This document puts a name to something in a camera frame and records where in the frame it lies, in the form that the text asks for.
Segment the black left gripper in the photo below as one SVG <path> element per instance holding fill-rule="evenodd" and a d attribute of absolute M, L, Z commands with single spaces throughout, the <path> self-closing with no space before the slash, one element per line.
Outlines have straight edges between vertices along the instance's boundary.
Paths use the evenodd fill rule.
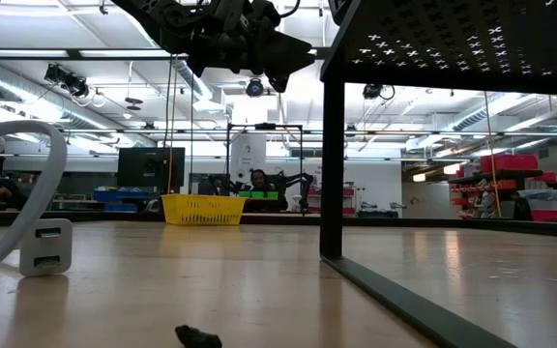
<path fill-rule="evenodd" d="M 187 64 L 195 75 L 202 75 L 209 67 L 238 71 L 247 63 L 249 48 L 262 23 L 276 28 L 281 21 L 275 5 L 265 0 L 199 1 L 193 14 L 199 19 L 190 36 Z M 310 43 L 274 29 L 263 30 L 259 39 L 265 75 L 278 93 L 286 91 L 292 73 L 315 61 Z"/>

